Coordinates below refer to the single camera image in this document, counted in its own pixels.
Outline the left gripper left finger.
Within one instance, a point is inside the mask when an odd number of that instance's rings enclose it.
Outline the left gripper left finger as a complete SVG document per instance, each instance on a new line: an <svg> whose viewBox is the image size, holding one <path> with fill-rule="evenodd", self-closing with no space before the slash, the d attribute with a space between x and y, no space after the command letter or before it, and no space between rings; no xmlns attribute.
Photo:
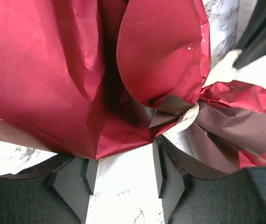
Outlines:
<svg viewBox="0 0 266 224"><path fill-rule="evenodd" d="M0 176L0 224L84 224L98 161L56 155Z"/></svg>

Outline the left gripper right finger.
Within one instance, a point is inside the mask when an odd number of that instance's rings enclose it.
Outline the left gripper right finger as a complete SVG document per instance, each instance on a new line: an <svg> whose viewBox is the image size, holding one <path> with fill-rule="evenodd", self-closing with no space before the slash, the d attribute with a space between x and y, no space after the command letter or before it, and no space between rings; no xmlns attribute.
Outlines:
<svg viewBox="0 0 266 224"><path fill-rule="evenodd" d="M266 167L231 175L176 148L153 143L158 197L167 224L266 224Z"/></svg>

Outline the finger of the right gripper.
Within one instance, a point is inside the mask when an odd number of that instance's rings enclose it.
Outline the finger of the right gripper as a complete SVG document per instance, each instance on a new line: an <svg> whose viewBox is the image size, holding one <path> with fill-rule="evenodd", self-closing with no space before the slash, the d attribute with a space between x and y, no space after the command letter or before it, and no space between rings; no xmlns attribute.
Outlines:
<svg viewBox="0 0 266 224"><path fill-rule="evenodd" d="M236 49L242 50L233 63L241 69L266 55L266 0L259 0Z"/></svg>

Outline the beige printed ribbon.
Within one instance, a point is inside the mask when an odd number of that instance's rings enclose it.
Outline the beige printed ribbon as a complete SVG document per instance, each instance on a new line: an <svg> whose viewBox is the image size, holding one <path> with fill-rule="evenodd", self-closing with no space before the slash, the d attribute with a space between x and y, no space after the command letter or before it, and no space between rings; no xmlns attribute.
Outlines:
<svg viewBox="0 0 266 224"><path fill-rule="evenodd" d="M241 0L239 2L239 16L236 29L237 44L248 25L257 1ZM248 76L253 74L256 77L250 80L249 83L259 85L266 89L266 55L238 70L233 67L233 63L241 52L242 50L236 48L229 51L211 70L204 86L210 86L218 82L230 84L233 80L238 79L246 81Z"/></svg>

